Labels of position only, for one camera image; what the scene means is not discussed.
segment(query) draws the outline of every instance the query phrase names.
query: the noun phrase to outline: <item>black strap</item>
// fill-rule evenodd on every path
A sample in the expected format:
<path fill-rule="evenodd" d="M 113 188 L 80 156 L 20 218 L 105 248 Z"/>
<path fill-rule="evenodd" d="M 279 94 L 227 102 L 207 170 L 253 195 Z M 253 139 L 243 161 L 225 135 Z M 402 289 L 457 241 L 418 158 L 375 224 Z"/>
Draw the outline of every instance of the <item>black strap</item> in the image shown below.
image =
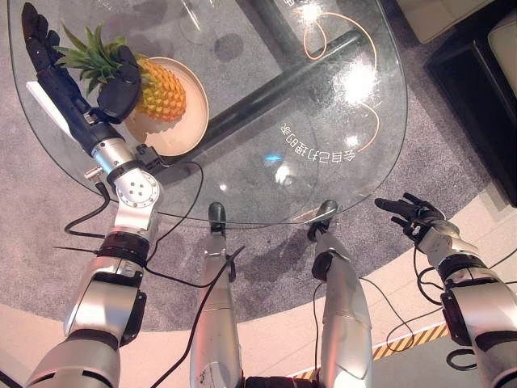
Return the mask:
<path fill-rule="evenodd" d="M 248 377 L 246 388 L 317 388 L 316 382 L 291 377 Z"/>
<path fill-rule="evenodd" d="M 490 331 L 476 337 L 476 344 L 483 352 L 505 342 L 517 342 L 517 331 Z"/>
<path fill-rule="evenodd" d="M 12 378 L 7 376 L 3 371 L 0 370 L 0 382 L 3 382 L 9 388 L 23 388 L 20 384 L 14 381 Z"/>

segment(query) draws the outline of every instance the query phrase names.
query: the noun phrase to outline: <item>yellow and black striped tape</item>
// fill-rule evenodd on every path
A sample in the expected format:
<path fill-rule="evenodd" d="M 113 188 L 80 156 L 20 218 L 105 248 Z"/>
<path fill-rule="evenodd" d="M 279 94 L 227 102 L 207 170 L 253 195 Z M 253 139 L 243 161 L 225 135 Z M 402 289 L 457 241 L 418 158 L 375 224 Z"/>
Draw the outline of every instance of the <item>yellow and black striped tape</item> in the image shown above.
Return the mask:
<path fill-rule="evenodd" d="M 444 337 L 449 334 L 449 330 L 447 328 L 446 323 L 442 323 L 441 325 L 429 327 L 428 329 L 417 331 L 414 333 L 414 340 L 411 343 L 411 335 L 406 335 L 400 339 L 395 339 L 386 344 L 379 344 L 373 347 L 372 349 L 372 357 L 374 361 L 377 361 L 383 357 L 390 356 L 399 349 L 410 349 L 415 346 L 419 346 L 425 344 L 427 342 L 431 342 L 432 340 L 436 340 L 440 337 Z M 294 378 L 304 378 L 311 379 L 314 374 L 314 368 L 303 370 L 297 373 Z"/>

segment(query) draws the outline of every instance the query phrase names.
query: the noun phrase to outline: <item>black metal table frame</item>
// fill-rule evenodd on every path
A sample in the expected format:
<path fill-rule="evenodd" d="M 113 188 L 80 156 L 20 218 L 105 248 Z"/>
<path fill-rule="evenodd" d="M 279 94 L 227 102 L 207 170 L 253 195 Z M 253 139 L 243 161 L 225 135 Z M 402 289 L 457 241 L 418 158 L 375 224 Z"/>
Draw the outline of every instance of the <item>black metal table frame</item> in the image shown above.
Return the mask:
<path fill-rule="evenodd" d="M 310 79 L 317 76 L 331 77 L 326 66 L 338 57 L 349 53 L 367 42 L 358 30 L 352 29 L 331 41 L 325 55 L 317 61 L 302 57 L 294 48 L 299 45 L 287 21 L 282 16 L 274 0 L 236 0 L 248 20 L 274 55 L 282 68 L 282 73 L 262 85 L 208 122 L 203 140 L 192 151 L 179 155 L 163 157 L 166 164 L 191 160 L 210 149 L 219 141 L 237 132 L 252 120 L 273 108 L 280 99 L 296 87 L 307 87 Z M 295 65 L 288 65 L 286 57 L 296 59 Z"/>

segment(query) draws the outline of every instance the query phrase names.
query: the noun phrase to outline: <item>glass tabletop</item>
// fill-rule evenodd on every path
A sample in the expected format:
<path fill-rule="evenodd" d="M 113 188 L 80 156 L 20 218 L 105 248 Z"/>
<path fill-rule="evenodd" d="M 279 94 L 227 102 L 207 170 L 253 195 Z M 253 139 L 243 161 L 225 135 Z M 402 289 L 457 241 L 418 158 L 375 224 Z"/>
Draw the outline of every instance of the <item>glass tabletop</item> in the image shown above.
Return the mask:
<path fill-rule="evenodd" d="M 24 1 L 8 2 L 15 83 L 32 130 L 53 160 L 89 189 L 95 161 L 47 117 L 25 87 L 36 79 L 23 42 Z M 209 103 L 208 127 L 192 151 L 165 157 L 157 173 L 162 213 L 206 219 L 219 201 L 236 223 L 305 222 L 326 199 L 349 209 L 397 161 L 406 130 L 406 84 L 376 0 L 35 0 L 71 46 L 103 25 L 135 53 L 190 68 Z M 78 74 L 71 72 L 78 79 Z M 92 104 L 95 97 L 89 98 Z M 124 124 L 117 129 L 137 146 Z"/>

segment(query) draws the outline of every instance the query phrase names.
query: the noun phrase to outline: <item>plate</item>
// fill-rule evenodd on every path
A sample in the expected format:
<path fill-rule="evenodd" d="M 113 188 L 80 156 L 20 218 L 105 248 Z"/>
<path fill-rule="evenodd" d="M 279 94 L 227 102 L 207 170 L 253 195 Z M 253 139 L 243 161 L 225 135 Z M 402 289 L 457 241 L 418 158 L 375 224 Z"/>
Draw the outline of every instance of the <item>plate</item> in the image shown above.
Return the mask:
<path fill-rule="evenodd" d="M 135 109 L 124 121 L 128 131 L 140 143 L 152 146 L 163 156 L 179 156 L 199 144 L 208 125 L 208 99 L 203 85 L 183 63 L 165 57 L 150 60 L 170 70 L 185 89 L 187 107 L 181 118 L 162 122 Z"/>

